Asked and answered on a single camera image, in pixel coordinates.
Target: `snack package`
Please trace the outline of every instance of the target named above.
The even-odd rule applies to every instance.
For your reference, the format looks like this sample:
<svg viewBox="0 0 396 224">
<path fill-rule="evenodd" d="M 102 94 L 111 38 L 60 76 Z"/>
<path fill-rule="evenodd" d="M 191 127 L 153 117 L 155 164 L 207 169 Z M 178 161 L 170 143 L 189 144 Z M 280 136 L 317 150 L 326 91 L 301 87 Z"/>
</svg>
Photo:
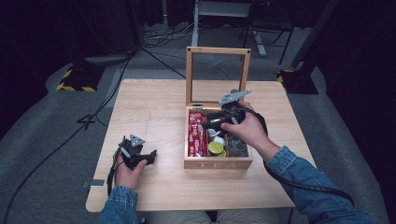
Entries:
<svg viewBox="0 0 396 224">
<path fill-rule="evenodd" d="M 201 112 L 190 112 L 189 121 L 189 157 L 206 157 L 206 132 L 201 125 L 205 116 Z"/>
</svg>

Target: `wooden frame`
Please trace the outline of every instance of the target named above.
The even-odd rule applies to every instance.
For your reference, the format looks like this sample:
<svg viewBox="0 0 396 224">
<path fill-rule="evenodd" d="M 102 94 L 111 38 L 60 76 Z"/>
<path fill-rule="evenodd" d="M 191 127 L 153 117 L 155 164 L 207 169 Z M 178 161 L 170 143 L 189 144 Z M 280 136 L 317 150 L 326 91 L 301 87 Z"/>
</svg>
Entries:
<svg viewBox="0 0 396 224">
<path fill-rule="evenodd" d="M 185 124 L 185 169 L 247 169 L 253 162 L 250 147 L 247 148 L 246 157 L 189 157 L 189 114 L 196 111 L 195 105 L 202 107 L 201 111 L 214 112 L 220 110 L 219 102 L 202 102 L 192 100 L 192 60 L 194 54 L 228 54 L 239 55 L 243 59 L 241 77 L 239 79 L 238 90 L 245 91 L 248 81 L 248 67 L 250 63 L 250 49 L 225 49 L 225 48 L 206 48 L 206 47 L 187 47 L 187 68 L 186 68 L 186 124 Z"/>
<path fill-rule="evenodd" d="M 195 105 L 192 100 L 192 60 L 194 54 L 229 54 L 240 55 L 242 57 L 242 71 L 239 80 L 239 90 L 245 91 L 248 81 L 248 67 L 250 64 L 251 49 L 226 49 L 226 48 L 206 48 L 206 47 L 187 47 L 187 64 L 186 64 L 186 105 Z M 212 106 L 219 105 L 217 102 L 205 102 Z"/>
</svg>

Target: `black cable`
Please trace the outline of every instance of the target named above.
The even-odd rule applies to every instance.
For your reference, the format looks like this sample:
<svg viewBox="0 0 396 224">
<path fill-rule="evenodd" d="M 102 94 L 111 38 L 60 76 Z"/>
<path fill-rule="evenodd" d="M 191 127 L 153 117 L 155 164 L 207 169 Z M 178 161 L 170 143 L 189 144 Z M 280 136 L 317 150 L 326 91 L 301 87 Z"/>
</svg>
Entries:
<svg viewBox="0 0 396 224">
<path fill-rule="evenodd" d="M 96 62 L 95 60 L 90 60 L 89 59 L 85 59 L 88 63 L 92 64 L 93 66 L 97 66 L 97 67 L 108 67 L 108 66 L 112 66 L 112 65 L 116 65 L 119 63 L 125 63 L 126 61 L 128 61 L 130 54 L 124 54 L 124 56 L 122 58 L 119 59 L 111 59 L 111 60 L 105 60 L 105 61 L 98 61 Z"/>
<path fill-rule="evenodd" d="M 179 73 L 176 69 L 174 69 L 173 67 L 169 66 L 168 64 L 164 63 L 163 61 L 161 61 L 160 59 L 158 59 L 157 57 L 155 57 L 151 52 L 149 52 L 148 50 L 141 48 L 143 51 L 145 51 L 148 55 L 150 55 L 151 57 L 153 57 L 155 60 L 157 60 L 158 62 L 160 62 L 161 64 L 165 65 L 167 68 L 171 69 L 172 71 L 178 73 L 181 77 L 186 78 L 184 75 L 182 75 L 181 73 Z"/>
<path fill-rule="evenodd" d="M 79 133 L 79 131 L 81 131 L 86 125 L 87 123 L 89 123 L 110 101 L 110 99 L 114 96 L 116 89 L 118 88 L 118 86 L 120 85 L 120 81 L 122 80 L 123 77 L 123 73 L 125 71 L 125 68 L 127 66 L 127 64 L 129 63 L 129 61 L 131 61 L 131 59 L 134 57 L 134 53 L 132 53 L 130 55 L 129 60 L 127 61 L 127 63 L 124 64 L 124 67 L 122 69 L 122 72 L 120 74 L 120 78 L 119 81 L 116 85 L 116 87 L 113 89 L 112 93 L 107 96 L 107 98 L 101 103 L 101 105 L 98 107 L 98 109 L 95 111 L 95 113 L 92 116 L 89 116 L 88 120 L 82 124 L 74 133 L 72 133 L 72 135 L 70 135 L 65 141 L 63 141 L 58 147 L 56 147 L 46 158 L 44 158 L 44 160 L 42 160 L 30 173 L 29 175 L 27 175 L 22 182 L 18 185 L 17 190 L 15 190 L 15 192 L 12 194 L 11 200 L 8 203 L 7 206 L 7 210 L 6 213 L 4 215 L 4 219 L 3 219 L 3 224 L 7 224 L 7 219 L 8 219 L 8 215 L 9 215 L 9 211 L 11 210 L 11 206 L 15 200 L 15 197 L 17 196 L 17 194 L 19 193 L 19 191 L 21 190 L 21 188 L 23 187 L 24 183 L 30 178 L 30 176 L 32 176 L 32 174 L 38 169 L 40 168 L 40 166 L 46 162 L 52 155 L 54 155 L 57 151 L 59 151 L 59 149 L 61 149 L 64 145 L 66 145 L 77 133 Z"/>
<path fill-rule="evenodd" d="M 255 112 L 252 109 L 249 109 L 249 108 L 236 108 L 235 110 L 247 111 L 247 112 L 253 114 L 257 119 L 259 119 L 259 120 L 261 119 L 260 118 L 261 115 L 259 113 Z M 286 184 L 286 185 L 291 186 L 291 187 L 299 188 L 299 189 L 307 189 L 307 190 L 313 190 L 313 191 L 318 191 L 318 192 L 323 192 L 323 193 L 334 194 L 334 195 L 337 195 L 339 197 L 342 197 L 342 198 L 345 198 L 345 199 L 349 200 L 352 203 L 352 206 L 355 205 L 354 202 L 353 202 L 352 197 L 349 194 L 347 194 L 347 193 L 345 193 L 345 192 L 343 192 L 343 191 L 341 191 L 339 189 L 326 188 L 326 187 L 322 187 L 322 186 L 309 186 L 309 185 L 297 184 L 297 183 L 291 182 L 291 181 L 289 181 L 287 179 L 284 179 L 284 178 L 276 175 L 274 172 L 272 172 L 267 167 L 267 165 L 265 163 L 264 163 L 264 167 L 267 170 L 268 174 L 273 179 L 279 181 L 280 183 Z"/>
<path fill-rule="evenodd" d="M 84 19 L 84 21 L 87 23 L 88 27 L 90 28 L 91 33 L 95 36 L 95 38 L 99 41 L 99 43 L 101 43 L 101 45 L 102 45 L 105 49 L 108 49 L 108 50 L 110 50 L 110 51 L 113 52 L 113 53 L 122 53 L 122 54 L 123 54 L 123 53 L 131 53 L 132 51 L 134 51 L 134 47 L 133 47 L 131 50 L 126 51 L 126 52 L 119 52 L 119 51 L 115 51 L 114 49 L 109 48 L 105 43 L 103 43 L 103 41 L 99 38 L 99 36 L 98 36 L 98 35 L 96 34 L 96 32 L 93 30 L 93 28 L 92 28 L 92 26 L 90 25 L 90 23 L 89 23 L 87 17 L 84 15 L 84 12 L 82 11 L 81 7 L 78 5 L 78 3 L 76 2 L 76 0 L 73 0 L 73 2 L 74 2 L 74 4 L 75 4 L 75 6 L 77 7 L 79 13 L 81 14 L 82 18 Z"/>
<path fill-rule="evenodd" d="M 186 37 L 187 35 L 192 35 L 192 33 L 188 33 L 188 34 L 183 35 L 183 33 L 185 31 L 189 31 L 190 29 L 192 29 L 192 26 L 193 26 L 193 23 L 188 25 L 185 28 L 179 29 L 178 31 L 176 31 L 175 28 L 174 28 L 174 30 L 171 33 L 169 33 L 169 34 L 166 34 L 166 31 L 167 31 L 166 30 L 165 32 L 163 32 L 162 35 L 155 35 L 155 36 L 149 36 L 147 38 L 144 38 L 143 46 L 146 47 L 146 48 L 163 47 L 163 46 L 165 46 L 166 44 L 168 44 L 172 40 L 179 40 L 179 39 L 182 39 L 182 38 Z M 152 41 L 152 40 L 155 40 L 155 39 L 157 39 L 157 44 L 147 43 L 148 41 Z"/>
<path fill-rule="evenodd" d="M 102 125 L 105 126 L 105 127 L 108 127 L 107 124 L 105 124 L 105 123 L 103 123 L 101 120 L 99 120 L 98 115 L 95 115 L 95 117 L 96 117 L 96 119 L 98 120 L 98 122 L 99 122 L 100 124 L 102 124 Z"/>
<path fill-rule="evenodd" d="M 179 57 L 179 56 L 176 56 L 176 55 L 169 55 L 169 54 L 164 54 L 164 53 L 158 53 L 158 52 L 150 52 L 150 53 L 152 53 L 152 54 L 161 54 L 161 55 L 163 55 L 163 56 L 167 56 L 167 57 L 173 57 L 173 58 L 179 58 L 179 59 L 182 59 L 182 60 L 187 60 L 187 59 L 185 59 L 185 58 L 183 58 L 183 57 Z M 215 66 L 215 65 L 213 65 L 213 64 L 210 64 L 210 63 L 202 63 L 202 62 L 198 62 L 198 61 L 193 61 L 194 63 L 200 63 L 200 64 L 204 64 L 204 65 L 208 65 L 208 66 L 211 66 L 211 67 L 214 67 L 214 68 L 216 68 L 216 69 L 218 69 L 221 73 L 223 73 L 229 80 L 232 80 L 231 78 L 230 78 L 230 76 L 226 73 L 226 72 L 224 72 L 223 70 L 221 70 L 219 67 L 217 67 L 217 66 Z"/>
<path fill-rule="evenodd" d="M 288 218 L 288 224 L 291 224 L 291 219 L 293 218 L 293 212 L 294 212 L 294 208 L 291 208 L 290 213 L 289 213 L 289 218 Z"/>
<path fill-rule="evenodd" d="M 169 34 L 166 33 L 169 30 L 169 28 L 157 29 L 157 30 L 147 30 L 147 31 L 144 31 L 143 37 L 145 40 L 153 40 L 153 39 L 159 39 L 159 38 L 164 38 L 164 37 L 168 37 L 168 36 L 171 36 L 171 37 L 179 36 L 179 35 L 182 35 L 185 31 L 187 31 L 191 26 L 192 26 L 192 24 L 190 24 L 184 28 L 178 28 L 178 29 L 174 28 L 174 30 Z M 157 33 L 157 31 L 161 31 L 161 30 L 165 30 L 165 31 L 159 35 Z"/>
<path fill-rule="evenodd" d="M 107 181 L 106 181 L 106 183 L 107 183 L 107 196 L 110 195 L 112 187 L 113 187 L 114 174 L 116 173 L 117 168 L 119 168 L 119 166 L 122 164 L 122 163 L 120 163 L 116 167 L 117 159 L 118 159 L 118 157 L 120 155 L 120 152 L 121 152 L 121 148 L 119 147 L 117 149 L 117 153 L 116 153 L 115 157 L 113 158 L 113 164 L 111 165 L 110 172 L 108 173 L 108 176 L 107 176 Z"/>
</svg>

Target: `denim sleeve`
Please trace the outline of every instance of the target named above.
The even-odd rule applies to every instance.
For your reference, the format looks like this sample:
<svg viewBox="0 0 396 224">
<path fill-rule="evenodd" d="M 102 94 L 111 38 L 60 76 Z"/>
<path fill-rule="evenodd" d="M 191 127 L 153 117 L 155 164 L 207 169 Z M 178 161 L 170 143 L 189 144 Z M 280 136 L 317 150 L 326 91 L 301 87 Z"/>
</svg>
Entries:
<svg viewBox="0 0 396 224">
<path fill-rule="evenodd" d="M 309 161 L 297 157 L 287 147 L 282 147 L 266 165 L 276 175 L 291 182 L 337 189 L 334 183 Z M 355 209 L 347 199 L 284 184 L 282 187 L 297 210 L 308 216 L 310 223 L 372 223 L 367 213 Z"/>
<path fill-rule="evenodd" d="M 137 192 L 123 186 L 111 190 L 104 209 L 99 217 L 99 223 L 131 223 L 136 224 L 135 208 Z"/>
</svg>

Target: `black cable on floor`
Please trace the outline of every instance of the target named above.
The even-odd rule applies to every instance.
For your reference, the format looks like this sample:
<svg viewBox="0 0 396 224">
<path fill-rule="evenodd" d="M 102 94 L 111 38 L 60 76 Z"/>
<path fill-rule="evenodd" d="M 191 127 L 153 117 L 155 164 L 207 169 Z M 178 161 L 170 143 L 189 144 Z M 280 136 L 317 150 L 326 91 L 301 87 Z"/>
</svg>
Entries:
<svg viewBox="0 0 396 224">
<path fill-rule="evenodd" d="M 178 73 L 181 77 L 186 78 L 183 74 L 179 73 L 175 68 L 169 66 L 168 64 L 164 63 L 163 61 L 161 61 L 160 59 L 158 59 L 157 57 L 155 57 L 151 52 L 149 52 L 148 50 L 142 48 L 143 51 L 145 51 L 148 55 L 150 55 L 151 57 L 153 57 L 155 60 L 157 60 L 158 62 L 160 62 L 161 64 L 165 65 L 165 67 L 171 69 L 172 71 Z"/>
<path fill-rule="evenodd" d="M 161 55 L 167 56 L 167 57 L 179 58 L 179 59 L 182 59 L 182 60 L 184 60 L 184 61 L 187 60 L 187 59 L 185 59 L 185 58 L 182 58 L 182 57 L 179 57 L 179 56 L 176 56 L 176 55 L 169 55 L 169 54 L 165 54 L 165 53 L 157 53 L 157 52 L 152 52 L 152 51 L 151 51 L 150 53 L 152 53 L 152 54 L 161 54 Z M 217 66 L 215 66 L 215 65 L 213 65 L 213 64 L 210 64 L 210 63 L 202 63 L 202 62 L 198 62 L 198 61 L 194 61 L 194 62 L 195 62 L 195 63 L 200 63 L 200 64 L 204 64 L 204 65 L 208 65 L 208 66 L 214 67 L 214 68 L 218 69 L 221 73 L 223 73 L 229 80 L 232 80 L 232 79 L 230 78 L 230 76 L 229 76 L 226 72 L 224 72 L 224 71 L 221 70 L 219 67 L 217 67 Z"/>
<path fill-rule="evenodd" d="M 288 218 L 288 224 L 291 224 L 291 219 L 293 218 L 293 212 L 294 212 L 294 208 L 291 208 L 290 213 L 289 213 L 289 218 Z"/>
<path fill-rule="evenodd" d="M 101 105 L 99 105 L 99 107 L 97 108 L 97 110 L 95 111 L 95 113 L 90 116 L 88 118 L 88 120 L 82 124 L 74 133 L 72 133 L 72 135 L 70 135 L 64 142 L 62 142 L 58 147 L 56 147 L 46 158 L 44 158 L 44 160 L 42 160 L 30 173 L 29 175 L 27 175 L 22 182 L 18 185 L 17 190 L 15 190 L 15 192 L 12 194 L 11 200 L 8 203 L 7 206 L 7 210 L 6 213 L 4 215 L 4 219 L 3 219 L 3 224 L 7 224 L 7 219 L 8 219 L 8 215 L 9 215 L 9 211 L 11 210 L 11 206 L 14 203 L 15 197 L 17 196 L 17 194 L 20 192 L 21 188 L 23 187 L 23 185 L 25 184 L 25 182 L 30 178 L 30 176 L 32 176 L 32 174 L 38 169 L 40 168 L 40 166 L 46 162 L 52 155 L 54 155 L 57 151 L 59 151 L 64 145 L 66 145 L 71 139 L 73 139 L 74 136 L 76 136 L 76 134 L 79 133 L 79 131 L 81 131 L 86 125 L 87 123 L 89 123 L 107 104 L 108 102 L 110 102 L 110 99 L 114 96 L 114 94 L 117 91 L 117 88 L 119 87 L 121 81 L 122 81 L 122 77 L 123 74 L 125 72 L 126 66 L 128 65 L 129 61 L 131 61 L 131 59 L 134 57 L 134 53 L 132 53 L 130 55 L 130 58 L 128 59 L 128 61 L 126 63 L 124 63 L 123 68 L 122 68 L 122 72 L 120 74 L 120 78 L 119 81 L 116 84 L 116 87 L 113 89 L 113 91 L 111 92 L 110 95 L 107 96 L 107 98 L 101 103 Z"/>
<path fill-rule="evenodd" d="M 87 63 L 96 66 L 96 67 L 108 67 L 108 66 L 112 66 L 112 65 L 116 65 L 116 64 L 120 64 L 120 63 L 125 63 L 129 60 L 129 56 L 130 54 L 122 54 L 121 58 L 118 59 L 111 59 L 111 60 L 104 60 L 104 61 L 96 61 L 93 60 L 91 58 L 85 59 L 87 61 Z"/>
<path fill-rule="evenodd" d="M 174 28 L 174 30 L 171 33 L 169 33 L 169 34 L 166 34 L 166 32 L 169 29 L 166 29 L 163 32 L 162 35 L 155 35 L 155 36 L 149 36 L 147 38 L 143 38 L 144 39 L 143 47 L 145 47 L 145 48 L 163 47 L 163 46 L 165 46 L 166 44 L 168 44 L 169 42 L 171 42 L 173 40 L 179 40 L 179 39 L 182 39 L 182 38 L 186 37 L 187 35 L 192 35 L 192 33 L 188 33 L 188 34 L 185 34 L 185 35 L 183 35 L 183 33 L 185 31 L 189 31 L 190 29 L 192 29 L 193 25 L 194 25 L 194 23 L 191 23 L 187 27 L 179 29 L 178 31 L 176 31 L 175 28 Z M 153 41 L 153 40 L 156 40 L 156 39 L 157 39 L 157 44 L 148 43 L 148 41 Z"/>
<path fill-rule="evenodd" d="M 99 36 L 96 34 L 96 32 L 93 30 L 90 22 L 88 21 L 87 17 L 85 16 L 84 12 L 82 11 L 81 7 L 79 6 L 78 2 L 76 0 L 73 0 L 74 5 L 76 6 L 76 8 L 78 9 L 80 15 L 82 16 L 82 18 L 84 19 L 85 23 L 88 25 L 88 27 L 90 28 L 91 33 L 93 34 L 93 36 L 96 38 L 96 40 L 107 50 L 109 50 L 112 53 L 116 53 L 116 54 L 120 54 L 120 55 L 124 55 L 123 58 L 121 59 L 113 59 L 113 60 L 106 60 L 103 62 L 92 62 L 92 61 L 87 61 L 88 63 L 94 65 L 94 66 L 100 66 L 100 67 L 106 67 L 106 66 L 111 66 L 111 65 L 115 65 L 115 64 L 119 64 L 119 63 L 124 63 L 126 61 L 128 61 L 129 59 L 129 55 L 131 54 L 135 54 L 138 50 L 138 48 L 136 47 L 132 47 L 130 50 L 127 51 L 117 51 L 114 50 L 110 47 L 108 47 L 102 40 L 101 38 L 99 38 Z"/>
<path fill-rule="evenodd" d="M 100 124 L 102 124 L 102 125 L 105 126 L 105 127 L 108 127 L 107 124 L 105 124 L 105 123 L 103 123 L 101 120 L 99 120 L 98 115 L 96 115 L 95 117 L 96 117 L 96 119 L 98 120 L 98 122 L 99 122 Z"/>
</svg>

